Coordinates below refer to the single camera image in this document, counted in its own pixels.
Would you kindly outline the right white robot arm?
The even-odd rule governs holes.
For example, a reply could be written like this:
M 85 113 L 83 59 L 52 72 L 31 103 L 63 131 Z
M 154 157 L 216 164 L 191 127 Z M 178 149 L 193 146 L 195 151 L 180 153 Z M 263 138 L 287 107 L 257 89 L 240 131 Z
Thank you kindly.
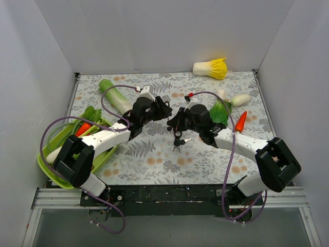
M 299 162 L 282 139 L 263 140 L 235 134 L 224 124 L 213 122 L 202 104 L 180 108 L 167 124 L 174 131 L 194 131 L 205 144 L 234 151 L 257 164 L 256 173 L 242 177 L 225 192 L 226 203 L 242 205 L 262 191 L 281 192 L 301 172 Z

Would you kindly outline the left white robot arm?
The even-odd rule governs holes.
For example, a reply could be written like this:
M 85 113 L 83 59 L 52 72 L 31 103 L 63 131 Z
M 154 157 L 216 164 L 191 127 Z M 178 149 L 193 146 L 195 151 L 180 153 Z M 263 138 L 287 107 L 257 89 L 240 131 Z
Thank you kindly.
M 69 136 L 52 162 L 53 168 L 71 186 L 89 192 L 92 200 L 103 206 L 109 201 L 109 193 L 106 184 L 91 172 L 94 159 L 104 151 L 134 139 L 148 122 L 166 119 L 171 113 L 172 108 L 159 96 L 154 100 L 138 97 L 132 109 L 124 114 L 124 120 L 112 125 L 112 131 Z

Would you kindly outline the black key bunch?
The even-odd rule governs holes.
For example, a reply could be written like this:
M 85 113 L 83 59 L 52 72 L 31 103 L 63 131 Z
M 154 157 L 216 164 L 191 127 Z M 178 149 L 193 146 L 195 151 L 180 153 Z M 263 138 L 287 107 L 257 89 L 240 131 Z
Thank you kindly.
M 179 137 L 176 137 L 174 139 L 174 148 L 173 151 L 178 151 L 180 153 L 180 146 L 184 145 L 186 142 L 190 141 L 191 139 L 180 139 Z

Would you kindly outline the black padlock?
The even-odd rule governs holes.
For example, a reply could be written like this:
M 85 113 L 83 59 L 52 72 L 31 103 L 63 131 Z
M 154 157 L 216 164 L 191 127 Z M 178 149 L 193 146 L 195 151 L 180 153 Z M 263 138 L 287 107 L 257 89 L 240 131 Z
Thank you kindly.
M 182 132 L 179 130 L 178 126 L 173 128 L 173 134 L 175 138 L 181 138 Z

